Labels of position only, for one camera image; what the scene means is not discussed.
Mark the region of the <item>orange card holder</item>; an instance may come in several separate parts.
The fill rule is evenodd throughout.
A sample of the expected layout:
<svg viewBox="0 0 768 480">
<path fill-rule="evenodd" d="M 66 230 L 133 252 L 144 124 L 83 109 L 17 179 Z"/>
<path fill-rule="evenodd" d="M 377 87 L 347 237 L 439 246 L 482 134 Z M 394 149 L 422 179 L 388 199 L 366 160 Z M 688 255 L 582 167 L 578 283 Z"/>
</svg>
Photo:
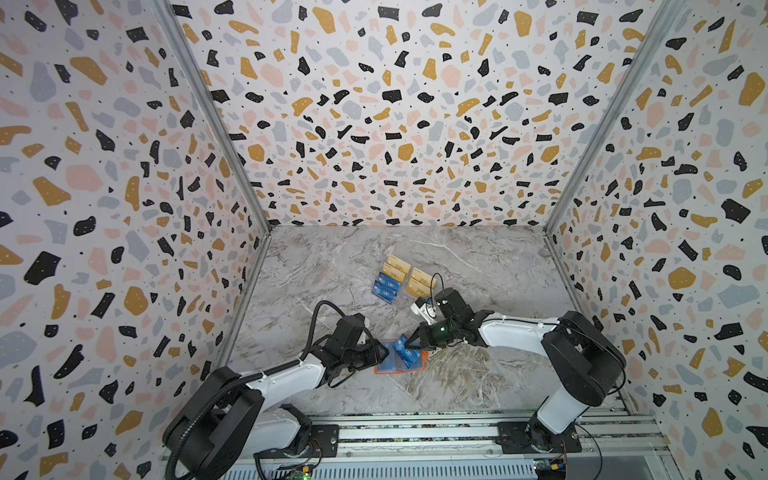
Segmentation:
<svg viewBox="0 0 768 480">
<path fill-rule="evenodd" d="M 374 373 L 376 375 L 397 375 L 409 372 L 416 372 L 424 370 L 428 359 L 428 353 L 422 351 L 418 359 L 416 359 L 410 366 L 407 366 L 405 361 L 394 349 L 394 341 L 382 341 L 382 345 L 387 349 L 388 355 L 383 363 L 374 367 Z"/>
</svg>

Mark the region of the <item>blue card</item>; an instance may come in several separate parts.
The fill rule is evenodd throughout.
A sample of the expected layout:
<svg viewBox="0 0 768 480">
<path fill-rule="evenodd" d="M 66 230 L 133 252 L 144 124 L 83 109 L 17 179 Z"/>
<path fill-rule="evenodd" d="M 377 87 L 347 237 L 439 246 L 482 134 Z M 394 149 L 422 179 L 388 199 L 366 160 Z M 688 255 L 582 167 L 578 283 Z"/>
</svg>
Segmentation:
<svg viewBox="0 0 768 480">
<path fill-rule="evenodd" d="M 408 349 L 406 347 L 406 343 L 406 340 L 399 338 L 394 343 L 393 348 L 401 361 L 403 369 L 410 370 L 421 361 L 421 352 L 418 350 Z"/>
<path fill-rule="evenodd" d="M 383 288 L 387 288 L 389 290 L 393 291 L 399 291 L 401 288 L 401 283 L 397 280 L 385 275 L 384 273 L 380 273 L 376 280 L 377 283 L 381 284 Z"/>
<path fill-rule="evenodd" d="M 392 304 L 397 297 L 398 290 L 391 289 L 387 285 L 376 282 L 372 287 L 372 293 L 374 296 L 382 299 L 388 304 Z"/>
</svg>

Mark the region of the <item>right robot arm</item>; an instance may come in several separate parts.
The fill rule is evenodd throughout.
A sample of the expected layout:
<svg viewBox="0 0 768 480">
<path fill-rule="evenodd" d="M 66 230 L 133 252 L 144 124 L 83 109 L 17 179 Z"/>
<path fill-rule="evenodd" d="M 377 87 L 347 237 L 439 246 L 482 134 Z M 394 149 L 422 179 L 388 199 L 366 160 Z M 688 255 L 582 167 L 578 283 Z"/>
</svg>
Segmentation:
<svg viewBox="0 0 768 480">
<path fill-rule="evenodd" d="M 411 311 L 422 322 L 404 348 L 436 351 L 458 344 L 509 348 L 547 358 L 559 385 L 525 423 L 499 427 L 506 453 L 580 452 L 576 421 L 600 406 L 626 380 L 625 357 L 584 315 L 568 311 L 557 318 L 531 319 L 473 310 L 448 288 L 436 299 L 418 298 Z"/>
</svg>

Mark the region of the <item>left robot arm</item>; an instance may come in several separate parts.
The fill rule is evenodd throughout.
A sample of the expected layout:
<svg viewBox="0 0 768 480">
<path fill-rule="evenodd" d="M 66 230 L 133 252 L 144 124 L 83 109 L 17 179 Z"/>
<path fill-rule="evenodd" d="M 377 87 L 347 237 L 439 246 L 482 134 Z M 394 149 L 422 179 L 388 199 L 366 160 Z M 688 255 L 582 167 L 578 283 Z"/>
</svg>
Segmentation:
<svg viewBox="0 0 768 480">
<path fill-rule="evenodd" d="M 322 386 L 337 387 L 388 355 L 365 317 L 353 314 L 341 316 L 330 334 L 309 335 L 295 360 L 250 373 L 216 369 L 163 433 L 169 451 L 164 478 L 178 478 L 177 468 L 183 466 L 186 479 L 219 479 L 244 453 L 301 453 L 311 422 L 289 398 Z"/>
</svg>

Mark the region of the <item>gold card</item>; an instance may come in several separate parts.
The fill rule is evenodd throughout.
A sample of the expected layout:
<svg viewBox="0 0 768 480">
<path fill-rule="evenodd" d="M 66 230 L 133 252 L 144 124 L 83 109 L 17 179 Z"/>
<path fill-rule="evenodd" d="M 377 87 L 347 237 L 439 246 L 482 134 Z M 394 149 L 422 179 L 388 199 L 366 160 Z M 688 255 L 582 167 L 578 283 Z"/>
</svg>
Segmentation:
<svg viewBox="0 0 768 480">
<path fill-rule="evenodd" d="M 400 258 L 398 258 L 398 257 L 396 257 L 394 255 L 390 255 L 387 258 L 386 263 L 388 265 L 390 265 L 391 267 L 396 268 L 397 270 L 402 271 L 404 273 L 409 273 L 411 268 L 412 268 L 410 263 L 408 263 L 408 262 L 406 262 L 406 261 L 404 261 L 404 260 L 402 260 L 402 259 L 400 259 Z"/>
<path fill-rule="evenodd" d="M 395 266 L 385 263 L 382 266 L 381 272 L 387 277 L 393 279 L 398 283 L 402 283 L 407 279 L 407 273 L 399 270 Z"/>
<path fill-rule="evenodd" d="M 411 272 L 411 280 L 429 288 L 435 285 L 436 277 L 434 275 L 427 274 L 419 268 L 413 268 Z"/>
<path fill-rule="evenodd" d="M 429 298 L 431 296 L 430 286 L 414 279 L 408 281 L 406 292 L 414 298 Z"/>
</svg>

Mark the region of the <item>gold card back right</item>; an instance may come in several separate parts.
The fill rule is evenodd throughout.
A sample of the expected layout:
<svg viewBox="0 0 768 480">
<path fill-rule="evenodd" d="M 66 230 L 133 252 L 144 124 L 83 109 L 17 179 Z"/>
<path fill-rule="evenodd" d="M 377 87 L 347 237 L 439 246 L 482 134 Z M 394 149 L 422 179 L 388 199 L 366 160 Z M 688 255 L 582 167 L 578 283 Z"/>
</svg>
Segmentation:
<svg viewBox="0 0 768 480">
<path fill-rule="evenodd" d="M 419 268 L 413 268 L 411 272 L 411 280 L 429 288 L 435 285 L 436 277 L 434 275 L 427 274 Z"/>
</svg>

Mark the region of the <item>gold card back left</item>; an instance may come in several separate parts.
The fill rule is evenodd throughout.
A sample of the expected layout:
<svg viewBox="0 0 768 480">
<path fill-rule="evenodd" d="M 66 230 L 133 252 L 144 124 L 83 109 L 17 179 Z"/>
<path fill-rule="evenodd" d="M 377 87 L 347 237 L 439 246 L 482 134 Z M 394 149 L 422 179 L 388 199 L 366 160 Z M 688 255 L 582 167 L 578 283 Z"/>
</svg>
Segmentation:
<svg viewBox="0 0 768 480">
<path fill-rule="evenodd" d="M 396 257 L 394 255 L 390 255 L 387 258 L 386 263 L 388 265 L 390 265 L 391 267 L 396 268 L 397 270 L 402 271 L 404 273 L 409 273 L 411 268 L 412 268 L 410 263 L 408 263 L 408 262 L 406 262 L 406 261 L 404 261 L 404 260 L 402 260 L 402 259 L 400 259 L 400 258 L 398 258 L 398 257 Z"/>
</svg>

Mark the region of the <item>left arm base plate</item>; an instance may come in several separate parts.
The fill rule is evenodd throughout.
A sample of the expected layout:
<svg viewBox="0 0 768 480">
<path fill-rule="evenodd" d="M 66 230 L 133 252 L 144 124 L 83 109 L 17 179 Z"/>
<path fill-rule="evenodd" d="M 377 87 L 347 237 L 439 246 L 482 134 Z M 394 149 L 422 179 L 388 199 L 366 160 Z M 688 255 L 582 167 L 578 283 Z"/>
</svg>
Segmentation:
<svg viewBox="0 0 768 480">
<path fill-rule="evenodd" d="M 282 455 L 286 458 L 335 458 L 339 433 L 338 424 L 302 426 L 294 439 L 282 450 Z"/>
</svg>

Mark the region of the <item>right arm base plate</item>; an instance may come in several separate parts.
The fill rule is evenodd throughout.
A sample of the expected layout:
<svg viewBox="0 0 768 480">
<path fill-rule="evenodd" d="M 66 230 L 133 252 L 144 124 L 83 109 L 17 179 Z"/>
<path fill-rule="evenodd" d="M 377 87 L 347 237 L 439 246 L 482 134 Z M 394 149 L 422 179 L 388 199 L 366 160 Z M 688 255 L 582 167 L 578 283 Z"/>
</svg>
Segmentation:
<svg viewBox="0 0 768 480">
<path fill-rule="evenodd" d="M 504 454 L 569 454 L 582 451 L 573 423 L 559 434 L 552 433 L 537 418 L 526 422 L 499 422 L 497 430 L 495 442 Z"/>
</svg>

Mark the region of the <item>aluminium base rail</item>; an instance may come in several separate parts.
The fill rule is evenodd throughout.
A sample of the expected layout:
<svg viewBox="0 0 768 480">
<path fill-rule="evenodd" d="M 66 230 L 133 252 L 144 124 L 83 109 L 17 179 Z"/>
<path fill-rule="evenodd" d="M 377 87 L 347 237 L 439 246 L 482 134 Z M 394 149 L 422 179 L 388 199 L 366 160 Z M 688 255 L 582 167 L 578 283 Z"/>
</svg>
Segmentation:
<svg viewBox="0 0 768 480">
<path fill-rule="evenodd" d="M 576 422 L 580 453 L 504 454 L 499 422 L 524 411 L 314 416 L 338 424 L 335 458 L 244 453 L 226 479 L 679 479 L 658 426 L 647 416 L 600 408 Z"/>
</svg>

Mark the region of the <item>right aluminium corner post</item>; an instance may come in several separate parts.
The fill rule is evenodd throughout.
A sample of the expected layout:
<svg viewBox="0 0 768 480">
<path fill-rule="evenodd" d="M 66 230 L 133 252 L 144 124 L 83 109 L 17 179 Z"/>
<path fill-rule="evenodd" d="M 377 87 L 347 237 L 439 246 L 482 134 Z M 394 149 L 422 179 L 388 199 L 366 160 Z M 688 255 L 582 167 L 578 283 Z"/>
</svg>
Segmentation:
<svg viewBox="0 0 768 480">
<path fill-rule="evenodd" d="M 660 9 L 651 21 L 645 39 L 641 42 L 633 62 L 628 67 L 615 94 L 608 103 L 608 107 L 597 124 L 594 135 L 588 142 L 582 157 L 568 177 L 568 182 L 562 195 L 544 227 L 546 239 L 549 239 L 554 234 L 557 225 L 564 219 L 573 199 L 578 193 L 580 185 L 585 181 L 590 169 L 597 160 L 603 142 L 611 133 L 613 124 L 619 119 L 623 109 L 629 103 L 634 89 L 644 78 L 665 36 L 674 27 L 688 1 L 668 0 L 661 1 L 660 4 Z"/>
</svg>

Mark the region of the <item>aluminium corner post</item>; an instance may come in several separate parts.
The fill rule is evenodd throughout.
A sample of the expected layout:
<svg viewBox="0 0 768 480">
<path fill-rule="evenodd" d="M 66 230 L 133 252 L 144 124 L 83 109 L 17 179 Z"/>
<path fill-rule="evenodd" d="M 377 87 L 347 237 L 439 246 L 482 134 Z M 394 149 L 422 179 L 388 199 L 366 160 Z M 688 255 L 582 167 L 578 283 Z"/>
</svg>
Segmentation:
<svg viewBox="0 0 768 480">
<path fill-rule="evenodd" d="M 546 239 L 549 239 L 554 234 L 557 225 L 564 219 L 573 199 L 578 193 L 580 185 L 585 181 L 590 169 L 597 160 L 603 142 L 611 133 L 613 124 L 619 119 L 623 109 L 629 103 L 634 89 L 644 78 L 665 36 L 674 27 L 688 1 L 668 0 L 661 1 L 660 4 L 660 9 L 651 21 L 645 39 L 641 42 L 633 62 L 628 67 L 615 94 L 608 103 L 608 107 L 597 124 L 594 135 L 588 142 L 582 157 L 568 177 L 568 182 L 562 195 L 544 227 Z"/>
<path fill-rule="evenodd" d="M 176 20 L 171 3 L 169 1 L 153 0 L 150 1 L 150 4 L 171 50 L 178 58 L 180 67 L 184 71 L 184 76 L 190 84 L 190 88 L 213 132 L 213 136 L 221 146 L 231 172 L 234 174 L 239 188 L 248 202 L 249 211 L 254 217 L 254 224 L 256 225 L 257 231 L 268 237 L 270 235 L 270 226 L 266 216 L 264 215 L 253 186 L 249 181 L 248 175 L 243 168 L 234 144 L 225 128 L 223 120 L 214 106 L 213 98 L 204 82 L 193 53 L 185 41 L 182 28 Z"/>
</svg>

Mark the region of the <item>left aluminium corner post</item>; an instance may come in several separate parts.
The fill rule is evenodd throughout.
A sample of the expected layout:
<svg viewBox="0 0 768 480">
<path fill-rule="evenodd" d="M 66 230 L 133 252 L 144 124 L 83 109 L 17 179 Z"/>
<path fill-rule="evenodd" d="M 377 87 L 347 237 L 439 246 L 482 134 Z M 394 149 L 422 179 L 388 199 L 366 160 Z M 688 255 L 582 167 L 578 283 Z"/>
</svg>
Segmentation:
<svg viewBox="0 0 768 480">
<path fill-rule="evenodd" d="M 264 215 L 253 186 L 249 181 L 248 175 L 243 168 L 234 144 L 225 128 L 223 120 L 214 106 L 213 98 L 204 82 L 193 53 L 185 41 L 182 28 L 176 20 L 171 3 L 169 1 L 153 0 L 150 1 L 150 4 L 171 50 L 178 58 L 180 67 L 184 71 L 184 76 L 190 84 L 190 88 L 213 132 L 213 136 L 221 146 L 231 172 L 234 174 L 239 188 L 248 202 L 249 211 L 254 217 L 254 224 L 256 225 L 257 231 L 268 237 L 270 235 L 270 226 L 266 216 Z"/>
</svg>

